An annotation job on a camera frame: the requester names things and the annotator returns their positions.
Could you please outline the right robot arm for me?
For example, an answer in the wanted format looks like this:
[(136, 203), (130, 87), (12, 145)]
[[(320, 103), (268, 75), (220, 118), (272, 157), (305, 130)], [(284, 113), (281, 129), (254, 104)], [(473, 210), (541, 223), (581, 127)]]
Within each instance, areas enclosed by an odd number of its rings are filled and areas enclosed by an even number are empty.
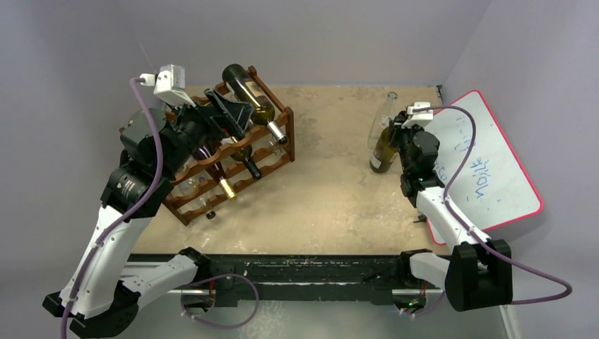
[(403, 127), (396, 117), (388, 140), (397, 149), (402, 166), (401, 190), (412, 205), (451, 248), (450, 258), (431, 252), (412, 254), (400, 264), (396, 277), (401, 285), (414, 287), (425, 280), (443, 289), (456, 311), (468, 311), (511, 303), (511, 266), (492, 255), (505, 256), (511, 249), (504, 240), (493, 241), (451, 205), (446, 187), (434, 171), (440, 142), (422, 127)]

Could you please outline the dark green bottle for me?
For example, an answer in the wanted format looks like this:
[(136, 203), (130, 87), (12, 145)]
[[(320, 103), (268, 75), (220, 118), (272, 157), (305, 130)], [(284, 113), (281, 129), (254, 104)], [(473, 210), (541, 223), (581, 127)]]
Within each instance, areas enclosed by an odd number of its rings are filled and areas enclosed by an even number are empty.
[(397, 126), (390, 126), (381, 132), (369, 160), (373, 172), (382, 174), (389, 170), (398, 153), (400, 129)]

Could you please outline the clear glass wine bottle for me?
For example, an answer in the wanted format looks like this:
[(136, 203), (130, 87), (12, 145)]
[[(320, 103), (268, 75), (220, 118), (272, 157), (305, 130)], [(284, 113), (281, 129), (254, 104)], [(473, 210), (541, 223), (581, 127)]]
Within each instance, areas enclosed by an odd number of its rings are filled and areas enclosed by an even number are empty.
[(386, 94), (386, 99), (374, 114), (372, 125), (367, 138), (367, 148), (373, 150), (381, 132), (389, 126), (389, 121), (396, 115), (398, 94), (394, 91)]

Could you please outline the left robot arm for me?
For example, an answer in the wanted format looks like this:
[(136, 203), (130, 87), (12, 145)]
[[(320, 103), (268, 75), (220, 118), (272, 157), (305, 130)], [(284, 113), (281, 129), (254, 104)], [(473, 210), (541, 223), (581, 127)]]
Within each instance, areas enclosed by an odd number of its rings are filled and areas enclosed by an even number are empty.
[(173, 181), (206, 141), (243, 133), (254, 107), (208, 89), (209, 103), (185, 100), (170, 121), (146, 105), (134, 113), (120, 139), (121, 160), (107, 181), (93, 235), (67, 285), (47, 295), (43, 307), (61, 321), (60, 334), (112, 338), (145, 306), (170, 290), (201, 289), (216, 280), (210, 259), (192, 248), (167, 263), (123, 278), (121, 272), (143, 231), (173, 190)]

